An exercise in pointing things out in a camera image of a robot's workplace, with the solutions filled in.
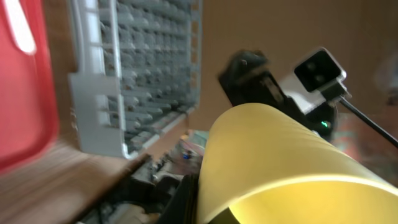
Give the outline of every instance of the wall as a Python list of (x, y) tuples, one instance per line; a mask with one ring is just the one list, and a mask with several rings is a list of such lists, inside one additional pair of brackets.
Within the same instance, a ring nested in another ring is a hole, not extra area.
[(351, 101), (367, 114), (378, 113), (388, 82), (388, 69), (380, 66), (396, 48), (393, 2), (204, 0), (201, 102), (190, 127), (207, 130), (230, 107), (216, 77), (240, 49), (263, 51), (281, 79), (305, 54), (324, 46), (347, 71)]

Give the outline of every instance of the yellow plastic object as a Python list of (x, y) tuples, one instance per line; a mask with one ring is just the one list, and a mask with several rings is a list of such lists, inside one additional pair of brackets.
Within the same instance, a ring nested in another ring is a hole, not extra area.
[(397, 224), (398, 189), (280, 111), (234, 107), (210, 130), (197, 223)]

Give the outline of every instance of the green led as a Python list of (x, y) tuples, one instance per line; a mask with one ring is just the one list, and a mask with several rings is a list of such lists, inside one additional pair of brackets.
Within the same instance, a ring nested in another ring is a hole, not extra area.
[(326, 128), (329, 127), (328, 123), (326, 123), (326, 122), (324, 122), (324, 121), (322, 121), (321, 124), (324, 125), (324, 127), (326, 127)]

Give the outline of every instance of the red tray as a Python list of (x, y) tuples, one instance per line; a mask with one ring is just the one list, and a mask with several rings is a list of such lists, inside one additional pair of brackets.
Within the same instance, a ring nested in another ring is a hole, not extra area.
[(35, 40), (33, 55), (14, 42), (0, 1), (0, 173), (39, 157), (58, 132), (58, 114), (41, 0), (20, 0)]

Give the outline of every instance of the wooden table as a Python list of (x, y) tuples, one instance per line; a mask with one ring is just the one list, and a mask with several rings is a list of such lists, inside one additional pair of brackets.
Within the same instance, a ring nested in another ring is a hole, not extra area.
[(60, 134), (40, 159), (0, 176), (0, 223), (68, 223), (139, 160), (159, 158), (188, 128), (181, 121), (134, 161), (84, 154), (71, 126), (67, 75), (76, 70), (67, 0), (44, 0), (49, 49), (60, 118)]

